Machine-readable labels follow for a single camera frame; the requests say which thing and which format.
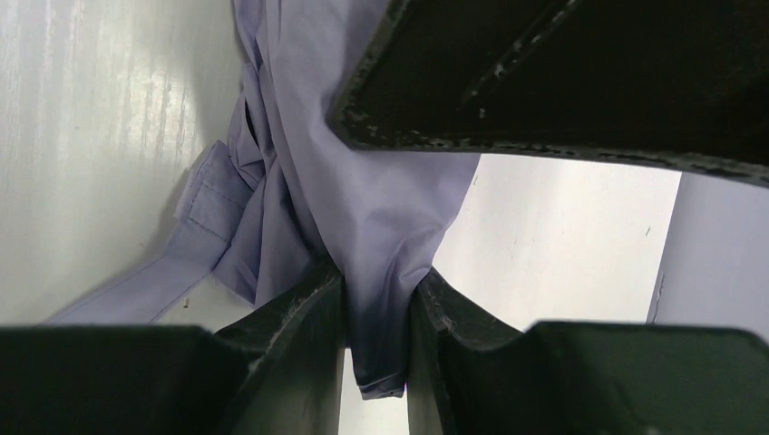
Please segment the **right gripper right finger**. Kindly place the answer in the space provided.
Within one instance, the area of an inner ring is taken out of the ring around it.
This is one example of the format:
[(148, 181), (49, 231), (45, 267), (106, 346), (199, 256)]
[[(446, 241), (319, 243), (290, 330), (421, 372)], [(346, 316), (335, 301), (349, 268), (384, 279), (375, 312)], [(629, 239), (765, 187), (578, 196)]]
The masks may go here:
[(413, 434), (765, 434), (768, 347), (725, 328), (520, 332), (436, 271), (410, 303)]

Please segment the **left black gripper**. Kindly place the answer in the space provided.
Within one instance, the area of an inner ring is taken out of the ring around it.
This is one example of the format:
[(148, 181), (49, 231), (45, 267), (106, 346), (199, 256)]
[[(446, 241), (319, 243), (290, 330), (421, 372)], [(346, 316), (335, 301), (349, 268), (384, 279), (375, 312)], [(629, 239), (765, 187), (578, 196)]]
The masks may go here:
[(768, 184), (765, 1), (393, 1), (331, 113), (360, 150)]

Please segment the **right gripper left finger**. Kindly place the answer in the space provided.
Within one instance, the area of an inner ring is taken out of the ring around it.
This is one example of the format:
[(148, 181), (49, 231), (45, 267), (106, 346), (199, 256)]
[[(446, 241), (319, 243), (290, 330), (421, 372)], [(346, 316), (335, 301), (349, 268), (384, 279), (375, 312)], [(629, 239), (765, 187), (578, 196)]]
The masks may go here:
[(216, 333), (198, 326), (1, 331), (4, 434), (335, 434), (343, 278), (317, 266)]

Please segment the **black and lavender folding umbrella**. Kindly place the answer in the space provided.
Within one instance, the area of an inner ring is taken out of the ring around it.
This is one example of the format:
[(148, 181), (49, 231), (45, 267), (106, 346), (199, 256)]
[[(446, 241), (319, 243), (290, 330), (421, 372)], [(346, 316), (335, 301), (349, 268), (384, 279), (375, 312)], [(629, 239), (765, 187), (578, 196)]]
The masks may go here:
[(237, 1), (246, 53), (228, 136), (185, 187), (163, 254), (54, 316), (148, 324), (214, 275), (254, 307), (330, 256), (346, 284), (347, 346), (364, 399), (399, 397), (407, 311), (455, 220), (474, 154), (363, 152), (326, 119), (383, 1)]

